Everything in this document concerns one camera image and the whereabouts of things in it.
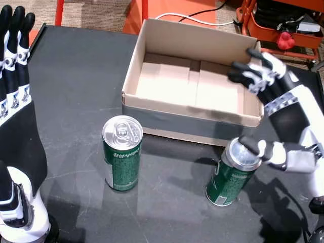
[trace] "aluminum can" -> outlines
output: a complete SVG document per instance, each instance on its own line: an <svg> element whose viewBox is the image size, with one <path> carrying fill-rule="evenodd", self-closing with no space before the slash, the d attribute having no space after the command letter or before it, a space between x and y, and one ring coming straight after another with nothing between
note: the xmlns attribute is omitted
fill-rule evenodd
<svg viewBox="0 0 324 243"><path fill-rule="evenodd" d="M118 115L102 129L106 182L118 191L132 189L138 181L143 129L134 118Z"/></svg>
<svg viewBox="0 0 324 243"><path fill-rule="evenodd" d="M218 206L230 205L260 164L261 160L245 148L238 138L231 140L206 186L208 200Z"/></svg>

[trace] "open cardboard box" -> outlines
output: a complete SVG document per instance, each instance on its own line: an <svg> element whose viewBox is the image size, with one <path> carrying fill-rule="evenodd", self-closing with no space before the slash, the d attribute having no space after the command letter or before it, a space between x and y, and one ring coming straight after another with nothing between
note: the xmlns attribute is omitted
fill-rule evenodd
<svg viewBox="0 0 324 243"><path fill-rule="evenodd" d="M263 105L227 79L232 61L249 61L257 39L149 19L140 31L122 90L123 114L144 132L225 146L256 127Z"/></svg>

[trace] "can top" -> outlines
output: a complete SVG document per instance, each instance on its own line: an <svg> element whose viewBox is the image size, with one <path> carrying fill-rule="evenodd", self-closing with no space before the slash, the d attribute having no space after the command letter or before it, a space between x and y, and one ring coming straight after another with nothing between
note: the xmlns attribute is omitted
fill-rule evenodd
<svg viewBox="0 0 324 243"><path fill-rule="evenodd" d="M104 141L117 150L136 147L143 138L143 128L134 118L118 115L109 119L102 129Z"/></svg>
<svg viewBox="0 0 324 243"><path fill-rule="evenodd" d="M240 171L254 171L261 164L261 159L245 148L245 146L238 141L238 138L233 139L230 144L226 146L225 154L231 166Z"/></svg>

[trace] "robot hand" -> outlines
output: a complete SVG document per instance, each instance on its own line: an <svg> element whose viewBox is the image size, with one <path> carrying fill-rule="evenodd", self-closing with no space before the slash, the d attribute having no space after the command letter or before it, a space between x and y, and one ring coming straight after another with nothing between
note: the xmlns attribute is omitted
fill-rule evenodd
<svg viewBox="0 0 324 243"><path fill-rule="evenodd" d="M35 15L6 5L0 13L1 242L44 242L51 224L39 187L47 175L29 93L29 32Z"/></svg>
<svg viewBox="0 0 324 243"><path fill-rule="evenodd" d="M228 77L243 84L264 104L266 113L283 144L240 140L255 155L273 167L308 173L308 188L314 197L312 212L324 213L324 116L312 92L277 58L248 49L263 66L233 62Z"/></svg>

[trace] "orange furniture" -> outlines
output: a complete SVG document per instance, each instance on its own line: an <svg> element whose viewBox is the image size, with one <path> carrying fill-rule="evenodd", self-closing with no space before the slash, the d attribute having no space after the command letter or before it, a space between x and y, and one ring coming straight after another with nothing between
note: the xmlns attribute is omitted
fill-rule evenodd
<svg viewBox="0 0 324 243"><path fill-rule="evenodd" d="M242 23L242 34L248 35L249 32L250 36L256 37L260 41L275 43L280 35L280 32L275 29L262 27L258 25L255 21L252 11L256 4L256 1L257 0L244 0L242 6L236 9L237 19L240 23ZM304 6L305 3L310 3L310 6L313 8L314 5L312 5L312 3L314 2L318 3L320 1L324 3L323 0L308 0L308 1L302 0L302 6ZM289 3L289 4L294 2L293 5L300 6L296 4L300 2L297 0L278 0L278 2ZM315 11L322 11L322 10L324 12L324 5L318 4L318 8L316 8ZM261 50L274 53L274 54L281 54L281 55L292 56L292 57L318 59L317 48L321 43L321 39L323 38L323 33L321 31L317 32L315 35L306 35L306 34L299 34L299 33L290 33L290 35L295 40L296 46L311 48L314 54L307 55L307 54L301 54L301 53L296 53L291 51L280 51L280 50L273 50L267 48L262 48Z"/></svg>

